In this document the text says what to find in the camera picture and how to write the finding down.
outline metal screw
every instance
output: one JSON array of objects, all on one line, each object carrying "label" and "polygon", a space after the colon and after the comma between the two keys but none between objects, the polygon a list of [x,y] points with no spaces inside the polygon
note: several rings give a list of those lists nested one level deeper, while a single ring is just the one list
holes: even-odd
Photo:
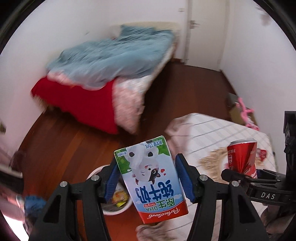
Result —
[{"label": "metal screw", "polygon": [[62,188],[64,188],[65,186],[68,185],[68,183],[66,181],[62,181],[60,184],[59,184]]},{"label": "metal screw", "polygon": [[206,175],[200,175],[200,180],[206,181],[207,180],[207,176]]},{"label": "metal screw", "polygon": [[100,179],[100,177],[99,177],[98,175],[93,175],[93,176],[91,177],[91,179],[92,179],[93,181],[97,181],[97,180]]},{"label": "metal screw", "polygon": [[238,182],[238,181],[232,181],[231,184],[232,184],[234,187],[238,187],[238,186],[239,186],[239,182]]}]

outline blue comforter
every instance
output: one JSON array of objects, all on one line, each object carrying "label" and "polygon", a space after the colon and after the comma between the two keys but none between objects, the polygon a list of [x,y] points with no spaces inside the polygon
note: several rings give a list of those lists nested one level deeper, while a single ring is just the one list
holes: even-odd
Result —
[{"label": "blue comforter", "polygon": [[48,64],[48,71],[85,88],[101,88],[118,76],[139,78],[151,74],[171,46],[173,33],[124,27],[115,40],[85,42],[64,50]]}]

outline pink plush toy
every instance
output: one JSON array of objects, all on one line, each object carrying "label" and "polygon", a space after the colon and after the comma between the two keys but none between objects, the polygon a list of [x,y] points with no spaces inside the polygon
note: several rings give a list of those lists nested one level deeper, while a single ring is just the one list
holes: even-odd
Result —
[{"label": "pink plush toy", "polygon": [[242,110],[240,115],[243,121],[245,122],[246,127],[259,131],[260,130],[259,127],[256,126],[254,122],[251,120],[251,118],[248,116],[248,113],[254,113],[254,110],[246,108],[241,97],[238,97],[237,100],[238,100],[238,103],[236,103],[236,106],[237,108],[240,108]]}]

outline red soda can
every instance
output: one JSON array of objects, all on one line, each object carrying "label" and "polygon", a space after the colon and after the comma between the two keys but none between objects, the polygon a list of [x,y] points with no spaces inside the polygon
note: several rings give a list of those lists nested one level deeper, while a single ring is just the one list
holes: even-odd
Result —
[{"label": "red soda can", "polygon": [[233,141],[227,147],[230,170],[257,178],[255,158],[257,141],[253,138]]}]

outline red blanket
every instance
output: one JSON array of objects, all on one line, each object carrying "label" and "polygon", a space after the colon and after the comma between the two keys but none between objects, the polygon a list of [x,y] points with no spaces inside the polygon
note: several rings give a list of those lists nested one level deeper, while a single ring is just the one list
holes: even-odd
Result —
[{"label": "red blanket", "polygon": [[110,134],[118,134],[112,106],[113,84],[114,80],[100,90],[89,91],[80,86],[61,85],[45,77],[35,84],[31,93],[71,113],[81,123]]}]

